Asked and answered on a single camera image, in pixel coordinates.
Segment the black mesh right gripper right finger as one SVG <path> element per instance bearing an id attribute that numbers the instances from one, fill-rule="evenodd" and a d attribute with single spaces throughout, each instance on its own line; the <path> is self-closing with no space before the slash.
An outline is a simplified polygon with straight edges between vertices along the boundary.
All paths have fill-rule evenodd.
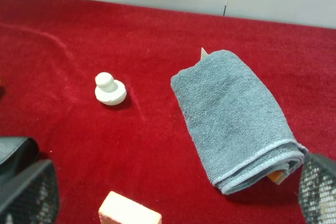
<path id="1" fill-rule="evenodd" d="M 335 223 L 335 161 L 307 154 L 300 183 L 299 205 L 306 223 Z"/>

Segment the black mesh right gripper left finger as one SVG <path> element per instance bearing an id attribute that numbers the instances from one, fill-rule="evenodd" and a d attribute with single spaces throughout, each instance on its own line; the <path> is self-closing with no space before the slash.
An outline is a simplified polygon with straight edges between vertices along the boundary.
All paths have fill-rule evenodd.
<path id="1" fill-rule="evenodd" d="M 54 163 L 38 161 L 1 187 L 1 223 L 55 223 L 59 190 Z"/>

